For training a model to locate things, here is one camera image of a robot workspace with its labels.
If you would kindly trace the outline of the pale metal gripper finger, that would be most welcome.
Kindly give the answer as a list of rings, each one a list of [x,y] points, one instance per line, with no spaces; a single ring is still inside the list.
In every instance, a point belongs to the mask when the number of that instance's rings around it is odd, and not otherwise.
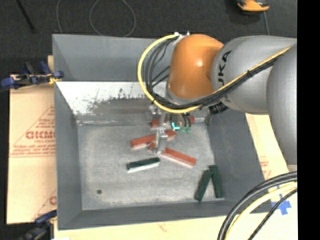
[[[165,150],[167,140],[168,140],[168,134],[163,128],[160,128],[159,129],[159,152],[162,152]]]
[[[155,135],[155,146],[154,146],[154,152],[155,152],[155,153],[157,153],[158,150],[159,150],[160,137],[161,137],[161,133],[160,133],[160,131],[158,130],[158,131],[156,132],[156,135]]]

